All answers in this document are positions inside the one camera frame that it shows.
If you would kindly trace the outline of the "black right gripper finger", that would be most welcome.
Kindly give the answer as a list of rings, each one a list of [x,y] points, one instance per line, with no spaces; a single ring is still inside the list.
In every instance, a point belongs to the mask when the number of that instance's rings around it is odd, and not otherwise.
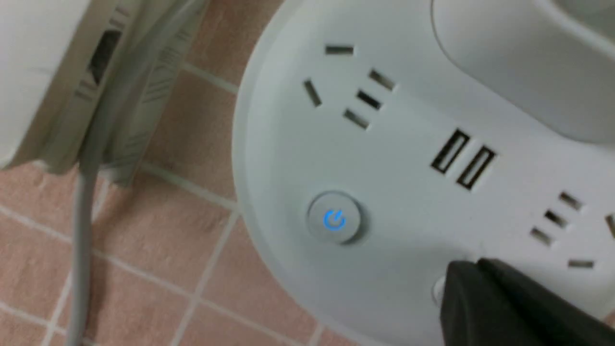
[[[608,346],[610,339],[541,339],[477,266],[448,263],[440,326],[446,346]]]
[[[613,339],[614,329],[585,313],[499,259],[482,258],[478,268],[541,339]]]

